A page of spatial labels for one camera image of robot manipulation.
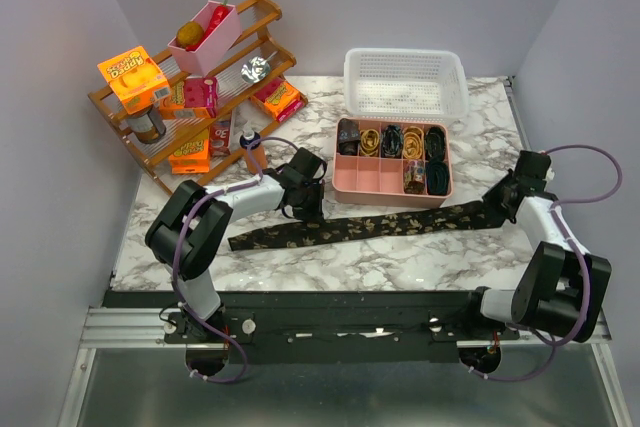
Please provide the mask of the black gold floral tie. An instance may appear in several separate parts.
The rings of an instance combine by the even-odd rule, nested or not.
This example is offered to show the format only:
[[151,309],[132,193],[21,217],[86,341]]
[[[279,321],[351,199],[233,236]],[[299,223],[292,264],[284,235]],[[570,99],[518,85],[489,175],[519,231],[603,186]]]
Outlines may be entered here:
[[477,200],[437,209],[284,223],[238,234],[228,243],[233,251],[293,249],[379,237],[495,229],[505,221],[499,211]]

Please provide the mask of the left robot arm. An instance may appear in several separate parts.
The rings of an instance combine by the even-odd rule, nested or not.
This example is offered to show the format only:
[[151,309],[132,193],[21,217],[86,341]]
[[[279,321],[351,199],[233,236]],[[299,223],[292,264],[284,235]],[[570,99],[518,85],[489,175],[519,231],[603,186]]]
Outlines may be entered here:
[[297,220],[321,220],[327,163],[299,148],[282,166],[244,182],[206,189],[182,182],[146,233],[145,244],[171,271],[173,290],[189,312],[187,329],[201,342],[222,327],[222,305],[209,267],[227,227],[254,214],[290,209]]

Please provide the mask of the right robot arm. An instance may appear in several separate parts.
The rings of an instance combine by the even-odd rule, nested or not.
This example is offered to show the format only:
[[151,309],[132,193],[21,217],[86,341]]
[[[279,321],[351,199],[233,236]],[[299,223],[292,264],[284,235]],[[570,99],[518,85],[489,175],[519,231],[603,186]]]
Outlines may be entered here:
[[479,304],[464,309],[460,326],[480,339],[496,322],[583,343],[595,330],[611,264],[591,254],[564,220],[561,203],[546,191],[551,159],[523,150],[516,165],[482,198],[490,219],[518,224],[534,249],[513,290],[484,289]]

